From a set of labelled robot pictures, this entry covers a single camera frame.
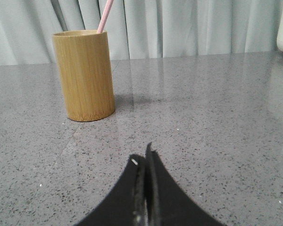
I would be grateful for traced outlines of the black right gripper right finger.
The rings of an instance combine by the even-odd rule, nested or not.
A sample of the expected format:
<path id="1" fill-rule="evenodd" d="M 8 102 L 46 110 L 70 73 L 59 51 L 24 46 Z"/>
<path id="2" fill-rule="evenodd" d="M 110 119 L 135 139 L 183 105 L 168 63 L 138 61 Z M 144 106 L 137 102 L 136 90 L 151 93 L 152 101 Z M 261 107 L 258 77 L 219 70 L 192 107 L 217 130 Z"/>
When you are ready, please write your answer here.
<path id="1" fill-rule="evenodd" d="M 150 226 L 221 226 L 174 181 L 158 153 L 146 148 L 145 197 Z"/>

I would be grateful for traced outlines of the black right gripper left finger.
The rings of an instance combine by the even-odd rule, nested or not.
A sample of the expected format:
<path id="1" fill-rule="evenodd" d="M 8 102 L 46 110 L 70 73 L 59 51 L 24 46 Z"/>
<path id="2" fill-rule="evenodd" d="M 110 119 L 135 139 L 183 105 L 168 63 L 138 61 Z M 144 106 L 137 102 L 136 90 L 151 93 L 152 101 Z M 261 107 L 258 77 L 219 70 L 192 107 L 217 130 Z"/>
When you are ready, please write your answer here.
<path id="1" fill-rule="evenodd" d="M 145 225 L 145 158 L 132 154 L 112 190 L 78 226 Z"/>

